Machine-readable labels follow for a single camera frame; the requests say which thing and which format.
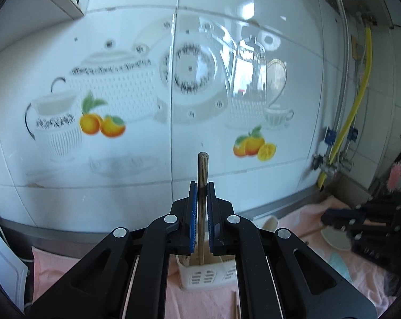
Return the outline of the small white plate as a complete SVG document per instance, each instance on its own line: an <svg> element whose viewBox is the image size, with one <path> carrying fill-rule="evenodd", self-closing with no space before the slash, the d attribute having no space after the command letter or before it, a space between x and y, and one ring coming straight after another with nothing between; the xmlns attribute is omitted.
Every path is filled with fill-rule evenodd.
<svg viewBox="0 0 401 319"><path fill-rule="evenodd" d="M350 251L351 241L345 232L327 226L320 233L324 241L332 248L338 251Z"/></svg>

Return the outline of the pink towel with blue pattern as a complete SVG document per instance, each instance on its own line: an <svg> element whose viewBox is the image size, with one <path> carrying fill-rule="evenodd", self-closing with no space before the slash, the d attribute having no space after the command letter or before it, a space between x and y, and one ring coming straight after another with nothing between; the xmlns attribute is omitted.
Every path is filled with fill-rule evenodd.
<svg viewBox="0 0 401 319"><path fill-rule="evenodd" d="M280 228L288 228L293 233L302 233L319 227L322 213L329 207L346 208L347 205L334 197L328 197L319 204L307 204L279 220ZM350 251L338 251L329 246L320 232L311 234L303 241L330 266L347 279L358 291L367 297L381 315L394 302L395 298L385 295L386 271ZM60 256L32 248L35 259L34 290L32 299L36 301L56 283L79 260ZM177 261L170 258L166 318L233 318L233 291L236 284L208 291L188 292L180 287Z"/></svg>

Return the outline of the steel angle valve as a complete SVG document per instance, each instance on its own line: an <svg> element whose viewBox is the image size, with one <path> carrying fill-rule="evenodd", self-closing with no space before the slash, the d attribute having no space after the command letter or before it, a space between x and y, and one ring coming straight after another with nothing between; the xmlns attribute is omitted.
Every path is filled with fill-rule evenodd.
<svg viewBox="0 0 401 319"><path fill-rule="evenodd" d="M340 170L348 171L350 172L353 168L353 162L350 161L349 159L342 159L339 161L339 168Z"/></svg>
<svg viewBox="0 0 401 319"><path fill-rule="evenodd" d="M334 163L330 163L326 156L319 154L313 156L312 169L315 171L319 169L329 177L333 177L338 170L337 166Z"/></svg>

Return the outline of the pink brush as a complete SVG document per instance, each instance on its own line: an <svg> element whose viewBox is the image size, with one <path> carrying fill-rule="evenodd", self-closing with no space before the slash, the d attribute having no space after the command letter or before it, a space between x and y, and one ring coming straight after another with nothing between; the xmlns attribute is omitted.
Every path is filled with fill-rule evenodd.
<svg viewBox="0 0 401 319"><path fill-rule="evenodd" d="M390 175L387 180L387 189L389 192L401 192L401 163L392 165Z"/></svg>

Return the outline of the white microwave oven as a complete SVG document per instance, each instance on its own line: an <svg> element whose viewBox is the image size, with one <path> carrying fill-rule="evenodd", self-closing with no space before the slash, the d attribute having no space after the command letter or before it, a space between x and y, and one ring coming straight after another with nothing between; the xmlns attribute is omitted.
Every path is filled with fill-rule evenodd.
<svg viewBox="0 0 401 319"><path fill-rule="evenodd" d="M28 267L0 236L0 287L20 313L24 313L27 273Z"/></svg>

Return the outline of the white plastic utensil holder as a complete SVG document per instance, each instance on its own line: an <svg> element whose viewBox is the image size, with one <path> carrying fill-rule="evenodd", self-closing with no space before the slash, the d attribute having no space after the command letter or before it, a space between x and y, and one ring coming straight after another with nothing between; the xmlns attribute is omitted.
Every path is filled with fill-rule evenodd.
<svg viewBox="0 0 401 319"><path fill-rule="evenodd" d="M176 257L181 287L186 291L207 291L238 282L243 296L252 297L262 290L271 294L273 280L260 236L263 230L237 215L229 219L224 227L234 240L224 248L223 256L215 255L219 248L205 239L205 260L201 266L197 239L193 254Z"/></svg>

